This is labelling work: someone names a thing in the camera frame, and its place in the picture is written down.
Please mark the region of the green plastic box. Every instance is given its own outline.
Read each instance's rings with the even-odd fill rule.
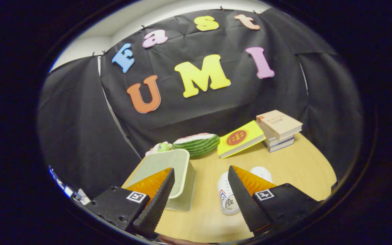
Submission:
[[[166,204],[167,209],[190,211],[196,182],[196,171],[190,163],[190,154],[185,149],[176,149],[148,155],[140,164],[128,186],[139,182],[159,171],[172,167],[175,184]]]

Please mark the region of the red circle label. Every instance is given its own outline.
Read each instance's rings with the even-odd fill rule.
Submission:
[[[226,144],[228,146],[235,146],[243,142],[247,137],[247,132],[244,130],[237,130],[233,132],[229,137],[226,139]]]

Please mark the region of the pink letter i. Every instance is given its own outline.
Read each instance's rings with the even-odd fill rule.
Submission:
[[[269,64],[267,64],[267,61],[263,54],[263,48],[246,48],[246,52],[248,52],[252,56],[252,58],[254,58],[255,65],[257,65],[258,68],[257,77],[259,79],[271,78],[272,76],[275,76],[275,72],[272,71],[269,67]]]

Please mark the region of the foam letter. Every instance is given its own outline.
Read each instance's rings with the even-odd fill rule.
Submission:
[[[156,44],[165,43],[168,37],[166,37],[165,30],[157,30],[147,34],[145,39],[146,40],[143,42],[143,47],[149,48]]]
[[[199,90],[193,86],[193,82],[204,92],[208,89],[208,78],[211,78],[210,88],[218,89],[231,85],[231,81],[226,78],[220,63],[221,56],[212,54],[203,59],[202,69],[199,70],[190,62],[184,62],[175,66],[175,71],[179,72],[184,83],[184,97],[195,96]]]
[[[252,58],[254,58],[255,65],[257,65],[258,68],[258,73],[257,77],[259,79],[264,79],[264,78],[271,78],[272,76],[275,76],[275,72],[272,71],[269,67],[269,64],[267,64],[266,58],[264,57],[264,49],[261,47],[252,47],[252,48],[246,48],[246,52],[251,54]]]
[[[197,17],[194,19],[194,22],[196,23],[196,28],[201,31],[216,30],[219,28],[219,23],[215,22],[214,18],[209,15]]]
[[[255,25],[251,22],[253,20],[251,17],[246,17],[244,14],[239,14],[234,16],[234,19],[240,20],[244,26],[252,30],[259,30],[261,27],[259,25]]]
[[[132,51],[128,49],[129,47],[131,47],[131,44],[124,44],[112,59],[112,62],[116,62],[122,67],[123,73],[127,72],[134,63],[134,58],[128,59],[128,57],[132,56]]]
[[[156,80],[157,76],[152,75],[143,81],[144,84],[148,85],[149,91],[151,92],[152,101],[149,104],[143,102],[142,95],[140,94],[140,83],[136,83],[126,90],[126,93],[129,93],[129,96],[131,97],[132,104],[136,111],[148,113],[154,111],[160,105],[161,97],[158,92],[157,83],[155,82]]]

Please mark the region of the toy watermelon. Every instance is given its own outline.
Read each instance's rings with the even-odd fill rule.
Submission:
[[[186,149],[190,158],[201,157],[216,149],[219,142],[218,135],[204,132],[177,139],[173,143],[173,149]]]

